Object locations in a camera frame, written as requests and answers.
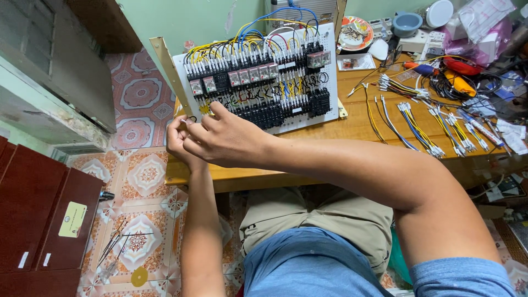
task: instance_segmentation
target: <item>plate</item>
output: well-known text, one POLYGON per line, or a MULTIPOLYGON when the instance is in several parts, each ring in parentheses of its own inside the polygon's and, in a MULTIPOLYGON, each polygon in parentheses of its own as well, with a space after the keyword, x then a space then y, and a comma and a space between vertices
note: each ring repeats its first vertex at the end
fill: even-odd
POLYGON ((370 24, 356 16, 345 16, 341 23, 341 33, 339 34, 339 44, 344 50, 347 51, 358 51, 368 47, 374 38, 374 31, 370 24), (366 32, 365 37, 359 37, 357 39, 344 34, 347 27, 351 26, 353 29, 357 29, 366 32))

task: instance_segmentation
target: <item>wooden table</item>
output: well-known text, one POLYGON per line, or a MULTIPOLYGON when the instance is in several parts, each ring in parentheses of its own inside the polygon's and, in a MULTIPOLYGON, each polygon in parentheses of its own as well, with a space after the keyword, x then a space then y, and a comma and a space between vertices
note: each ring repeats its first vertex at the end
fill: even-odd
MULTIPOLYGON (((407 57, 400 58, 400 61, 408 60, 407 57)), ((348 71, 348 72, 337 72, 337 89, 338 96, 343 103, 344 108, 348 112, 348 117, 345 119, 337 119, 322 124, 317 124, 302 128, 296 131, 290 131, 280 134, 279 137, 288 139, 299 139, 299 138, 312 138, 312 139, 355 139, 365 141, 376 141, 379 139, 376 137, 372 130, 369 118, 367 116, 366 97, 365 91, 360 89, 356 91, 350 97, 347 94, 350 93, 352 88, 365 77, 372 70, 363 71, 348 71)), ((387 75, 391 76, 397 74, 396 71, 387 71, 387 75)), ((374 72, 371 76, 366 78, 364 82, 377 81, 379 72, 374 72)), ((404 84, 408 86, 414 86, 416 83, 415 79, 409 79, 404 84)), ((374 96, 380 99, 380 94, 383 94, 386 100, 386 105, 389 113, 391 122, 394 124, 398 132, 402 134, 409 142, 412 143, 416 148, 424 151, 418 140, 414 137, 413 133, 409 129, 409 126, 405 122, 400 111, 396 107, 396 104, 401 101, 408 101, 411 104, 412 112, 416 118, 416 121, 420 128, 434 141, 442 150, 447 154, 447 157, 442 160, 444 165, 450 169, 457 180, 465 187, 473 187, 489 179, 489 175, 498 175, 497 172, 475 172, 478 170, 490 171, 497 164, 494 165, 497 159, 501 159, 505 154, 504 149, 496 149, 493 152, 494 159, 490 160, 490 156, 487 155, 484 150, 474 141, 473 137, 468 134, 471 141, 477 146, 477 151, 468 154, 466 158, 458 158, 452 149, 452 145, 449 139, 445 136, 443 130, 438 125, 436 120, 427 111, 425 104, 417 104, 413 101, 397 95, 392 92, 381 92, 378 91, 375 86, 369 87, 369 103, 371 105, 373 118, 386 141, 391 145, 403 146, 396 135, 383 123, 378 111, 374 104, 374 96)), ((445 99, 438 98, 433 95, 434 99, 446 101, 445 99)), ((490 148, 494 146, 486 140, 490 148)), ((261 169, 241 169, 241 168, 222 168, 216 165, 209 165, 211 176, 213 178, 215 192, 228 192, 228 191, 239 191, 239 190, 250 190, 250 189, 263 189, 272 187, 284 187, 288 185, 305 185, 321 183, 320 181, 302 177, 299 175, 293 175, 278 171, 267 171, 261 169)), ((168 185, 185 185, 187 184, 189 171, 187 167, 176 158, 170 156, 167 164, 166 180, 165 183, 168 185)))

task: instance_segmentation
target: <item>white label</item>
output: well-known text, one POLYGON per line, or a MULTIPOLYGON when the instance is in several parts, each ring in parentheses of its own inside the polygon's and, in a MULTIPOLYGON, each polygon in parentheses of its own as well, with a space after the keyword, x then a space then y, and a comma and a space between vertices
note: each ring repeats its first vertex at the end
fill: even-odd
POLYGON ((47 253, 46 258, 44 259, 44 264, 42 264, 42 266, 48 265, 48 261, 50 260, 50 257, 51 257, 51 253, 47 253))
POLYGON ((20 263, 18 264, 19 268, 24 268, 24 264, 26 264, 27 256, 30 254, 30 252, 24 252, 24 255, 22 256, 22 259, 20 259, 20 263))

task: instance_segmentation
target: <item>label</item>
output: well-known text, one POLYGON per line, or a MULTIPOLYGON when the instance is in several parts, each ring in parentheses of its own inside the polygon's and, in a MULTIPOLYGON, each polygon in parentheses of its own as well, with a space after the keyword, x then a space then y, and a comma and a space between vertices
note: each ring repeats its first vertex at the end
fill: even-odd
POLYGON ((79 237, 79 231, 84 220, 84 214, 86 214, 86 205, 75 203, 70 201, 64 219, 62 219, 61 229, 59 230, 59 236, 63 237, 79 237))
POLYGON ((18 264, 19 268, 24 268, 24 264, 26 264, 26 259, 29 254, 30 252, 24 252, 24 255, 22 255, 22 259, 20 259, 20 263, 18 264))
POLYGON ((48 265, 48 261, 50 260, 50 257, 51 257, 51 253, 47 253, 46 258, 44 259, 44 264, 42 264, 42 266, 48 265))

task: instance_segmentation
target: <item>khaki pants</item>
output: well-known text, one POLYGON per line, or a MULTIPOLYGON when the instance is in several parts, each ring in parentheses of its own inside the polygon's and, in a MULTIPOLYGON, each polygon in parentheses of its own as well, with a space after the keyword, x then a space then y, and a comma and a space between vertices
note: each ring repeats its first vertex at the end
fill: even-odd
POLYGON ((392 247, 392 208, 341 190, 308 212, 299 190, 273 188, 250 191, 240 225, 245 257, 256 245, 281 231, 319 227, 347 239, 369 260, 375 274, 385 271, 392 247))

